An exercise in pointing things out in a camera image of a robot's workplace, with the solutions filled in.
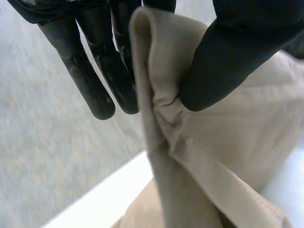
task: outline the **white surface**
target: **white surface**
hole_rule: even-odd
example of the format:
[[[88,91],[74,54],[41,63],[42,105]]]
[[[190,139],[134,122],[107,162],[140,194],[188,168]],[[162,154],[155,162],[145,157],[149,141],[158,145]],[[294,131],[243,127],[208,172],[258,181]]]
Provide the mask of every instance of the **white surface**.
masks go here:
[[[295,149],[262,195],[282,208],[294,228],[304,228],[304,148]]]
[[[142,152],[43,228],[110,228],[151,179]]]

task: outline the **robotic hand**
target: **robotic hand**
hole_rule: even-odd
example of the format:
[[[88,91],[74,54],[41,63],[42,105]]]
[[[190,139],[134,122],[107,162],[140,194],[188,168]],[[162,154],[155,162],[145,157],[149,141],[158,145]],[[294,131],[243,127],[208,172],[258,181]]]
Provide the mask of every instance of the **robotic hand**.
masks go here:
[[[124,112],[138,112],[129,20],[141,0],[9,0],[28,22],[38,24],[57,50],[73,81],[100,119],[111,118],[115,105],[94,71],[80,40],[78,22],[93,57]],[[152,7],[174,11],[176,0],[150,0]],[[113,43],[112,27],[117,44]]]

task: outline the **beige fabric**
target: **beige fabric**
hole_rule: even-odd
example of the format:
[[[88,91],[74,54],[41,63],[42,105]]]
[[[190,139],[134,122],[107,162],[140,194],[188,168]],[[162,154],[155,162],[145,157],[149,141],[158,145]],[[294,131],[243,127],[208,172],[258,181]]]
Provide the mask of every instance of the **beige fabric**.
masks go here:
[[[226,228],[218,208],[237,228],[291,228],[285,213],[257,191],[303,128],[304,67],[277,53],[228,97],[190,112],[175,97],[206,29],[147,8],[138,9],[130,24],[142,124],[165,227]],[[135,211],[153,211],[151,202],[145,204],[151,208],[137,204]],[[161,227],[159,212],[146,224],[138,215],[127,216],[133,219],[129,225],[122,219],[120,228]]]

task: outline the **floor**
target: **floor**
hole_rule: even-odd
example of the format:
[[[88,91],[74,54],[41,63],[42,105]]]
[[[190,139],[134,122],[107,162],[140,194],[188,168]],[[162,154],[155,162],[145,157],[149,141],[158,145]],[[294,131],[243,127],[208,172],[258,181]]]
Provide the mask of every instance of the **floor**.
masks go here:
[[[119,108],[95,119],[38,27],[0,6],[0,227],[39,228],[142,151],[142,133]],[[215,18],[212,0],[177,13]]]

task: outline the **khaki cloth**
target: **khaki cloth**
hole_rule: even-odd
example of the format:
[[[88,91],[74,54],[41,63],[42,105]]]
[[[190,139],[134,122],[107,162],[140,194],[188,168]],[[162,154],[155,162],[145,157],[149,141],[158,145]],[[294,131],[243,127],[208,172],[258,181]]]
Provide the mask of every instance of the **khaki cloth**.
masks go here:
[[[190,112],[176,95],[206,29],[155,9],[132,17],[139,107],[155,180],[118,228],[292,227],[258,192],[304,127],[304,65],[278,52],[229,96]]]

